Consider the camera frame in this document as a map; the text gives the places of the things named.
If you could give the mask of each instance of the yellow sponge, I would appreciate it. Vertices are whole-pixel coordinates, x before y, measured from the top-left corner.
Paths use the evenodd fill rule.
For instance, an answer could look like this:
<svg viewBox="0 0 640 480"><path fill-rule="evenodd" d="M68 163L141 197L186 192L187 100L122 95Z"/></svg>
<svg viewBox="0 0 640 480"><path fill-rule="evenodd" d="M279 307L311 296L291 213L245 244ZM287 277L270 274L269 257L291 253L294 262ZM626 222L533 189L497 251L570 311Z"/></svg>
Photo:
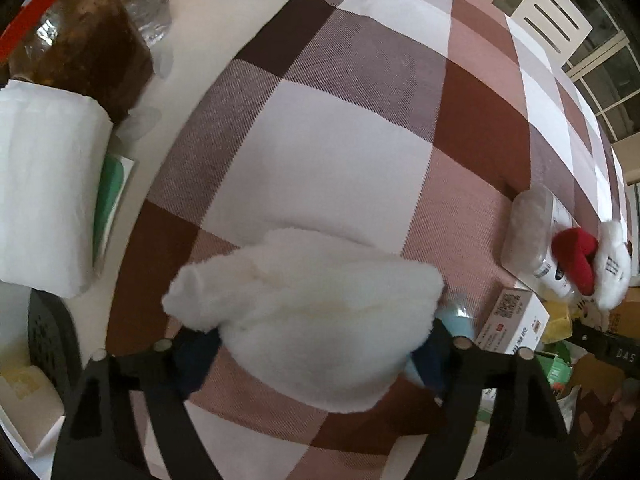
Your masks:
<svg viewBox="0 0 640 480"><path fill-rule="evenodd" d="M547 301L545 302L545 308L549 313L549 321L540 341L544 344L556 343L571 337L574 330L569 314L569 306L564 303Z"/></svg>

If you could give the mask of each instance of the metal screw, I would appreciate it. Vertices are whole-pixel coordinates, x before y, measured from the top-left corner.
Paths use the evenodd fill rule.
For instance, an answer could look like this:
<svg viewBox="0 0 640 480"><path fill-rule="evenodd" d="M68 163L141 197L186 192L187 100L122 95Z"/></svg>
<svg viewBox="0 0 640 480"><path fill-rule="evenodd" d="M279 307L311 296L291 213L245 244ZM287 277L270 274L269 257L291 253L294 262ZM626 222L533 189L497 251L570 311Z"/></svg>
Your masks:
<svg viewBox="0 0 640 480"><path fill-rule="evenodd" d="M160 339L154 343L154 350L156 352L166 352L173 344L174 342L171 339Z"/></svg>
<svg viewBox="0 0 640 480"><path fill-rule="evenodd" d="M453 346L459 350L469 350L474 345L468 337L458 336L453 340Z"/></svg>
<svg viewBox="0 0 640 480"><path fill-rule="evenodd" d="M531 348L527 348L526 346L518 348L518 356L524 359L525 361L531 361L535 354Z"/></svg>
<svg viewBox="0 0 640 480"><path fill-rule="evenodd" d="M109 354L104 348L100 348L91 354L91 360L96 362L102 361L103 359L106 359L108 355Z"/></svg>

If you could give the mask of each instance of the red strip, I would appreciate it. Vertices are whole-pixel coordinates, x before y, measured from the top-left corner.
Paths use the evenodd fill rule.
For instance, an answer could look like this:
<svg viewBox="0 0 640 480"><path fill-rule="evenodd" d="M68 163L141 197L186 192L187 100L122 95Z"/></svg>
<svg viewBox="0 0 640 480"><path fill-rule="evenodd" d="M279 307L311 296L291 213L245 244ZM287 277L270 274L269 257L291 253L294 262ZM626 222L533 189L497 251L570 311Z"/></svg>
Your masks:
<svg viewBox="0 0 640 480"><path fill-rule="evenodd" d="M0 61L9 57L25 33L38 23L40 17L55 1L31 0L20 10L0 37Z"/></svg>

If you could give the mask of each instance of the tablecloth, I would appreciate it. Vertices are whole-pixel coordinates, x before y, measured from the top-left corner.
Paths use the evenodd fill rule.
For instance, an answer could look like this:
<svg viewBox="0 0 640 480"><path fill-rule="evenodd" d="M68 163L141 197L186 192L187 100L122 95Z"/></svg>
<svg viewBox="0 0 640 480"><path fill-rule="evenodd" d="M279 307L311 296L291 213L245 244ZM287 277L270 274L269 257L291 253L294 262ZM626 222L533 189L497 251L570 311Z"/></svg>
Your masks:
<svg viewBox="0 0 640 480"><path fill-rule="evenodd" d="M606 219L626 226L622 169L593 112L513 20L484 0L290 0L162 165L120 269L107 348L175 333L160 299L180 266L283 226L435 264L480 325L516 283L499 253L511 201L532 182L592 234ZM224 349L187 407L225 480L402 478L438 419L430 394L402 379L370 412L322 412Z"/></svg>

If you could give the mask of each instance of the white box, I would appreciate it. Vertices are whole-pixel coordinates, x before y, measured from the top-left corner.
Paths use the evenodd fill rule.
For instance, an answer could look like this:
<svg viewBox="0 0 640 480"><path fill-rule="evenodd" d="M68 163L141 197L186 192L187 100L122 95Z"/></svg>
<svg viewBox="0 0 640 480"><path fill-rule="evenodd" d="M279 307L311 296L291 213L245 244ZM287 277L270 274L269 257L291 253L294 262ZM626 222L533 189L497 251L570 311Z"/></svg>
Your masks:
<svg viewBox="0 0 640 480"><path fill-rule="evenodd" d="M515 354L518 348L536 349L549 321L549 313L530 290L505 288L476 338L482 350ZM489 422L494 410L495 390L483 390L478 419Z"/></svg>

